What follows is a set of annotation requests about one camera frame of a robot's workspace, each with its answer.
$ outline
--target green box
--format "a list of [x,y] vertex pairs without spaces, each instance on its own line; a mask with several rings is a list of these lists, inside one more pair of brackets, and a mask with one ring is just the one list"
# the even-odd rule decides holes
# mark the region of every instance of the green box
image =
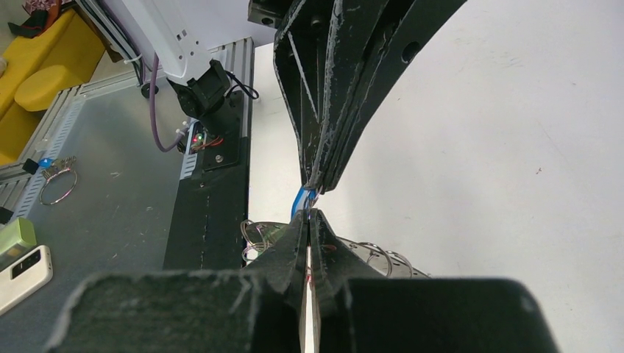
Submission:
[[0,229],[0,271],[9,267],[36,245],[35,226],[25,218],[17,217]]

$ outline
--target white table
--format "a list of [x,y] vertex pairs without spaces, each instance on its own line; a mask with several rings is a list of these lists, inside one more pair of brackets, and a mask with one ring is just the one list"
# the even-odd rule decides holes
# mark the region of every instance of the white table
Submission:
[[[624,3],[471,0],[416,57],[318,208],[434,277],[511,277],[562,352],[624,352]],[[272,46],[249,217],[300,186]]]

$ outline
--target screw hole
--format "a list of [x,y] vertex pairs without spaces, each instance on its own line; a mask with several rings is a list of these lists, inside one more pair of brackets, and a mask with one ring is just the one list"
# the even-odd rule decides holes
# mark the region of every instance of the screw hole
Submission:
[[405,46],[405,49],[403,49],[401,59],[403,59],[404,63],[409,64],[419,51],[420,44],[418,44],[418,42],[411,42],[407,46]]

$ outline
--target purple cable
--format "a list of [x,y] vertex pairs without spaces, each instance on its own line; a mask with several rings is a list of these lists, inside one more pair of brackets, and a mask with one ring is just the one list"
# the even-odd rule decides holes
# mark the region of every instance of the purple cable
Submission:
[[154,135],[154,142],[156,142],[156,147],[163,152],[169,152],[174,149],[175,146],[182,140],[184,134],[178,134],[175,141],[171,144],[171,146],[165,148],[163,144],[160,142],[160,138],[158,137],[158,126],[156,126],[156,76],[158,73],[158,55],[154,53],[154,69],[152,70],[152,81],[149,83],[149,120],[152,122],[152,134]]

